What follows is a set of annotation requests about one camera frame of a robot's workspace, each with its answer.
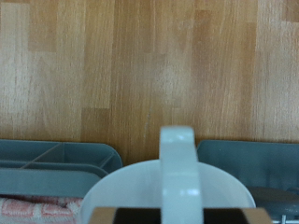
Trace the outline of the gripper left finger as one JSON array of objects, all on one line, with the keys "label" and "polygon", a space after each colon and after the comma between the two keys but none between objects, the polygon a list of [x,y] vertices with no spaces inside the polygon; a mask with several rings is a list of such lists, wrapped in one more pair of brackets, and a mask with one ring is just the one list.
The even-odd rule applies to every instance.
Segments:
[{"label": "gripper left finger", "polygon": [[162,224],[159,208],[96,207],[88,224]]}]

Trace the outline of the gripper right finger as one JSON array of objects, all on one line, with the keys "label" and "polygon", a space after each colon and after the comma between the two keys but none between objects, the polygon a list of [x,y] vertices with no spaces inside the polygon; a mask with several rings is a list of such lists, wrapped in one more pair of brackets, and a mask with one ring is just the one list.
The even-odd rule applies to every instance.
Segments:
[{"label": "gripper right finger", "polygon": [[273,224],[262,208],[205,208],[204,224]]}]

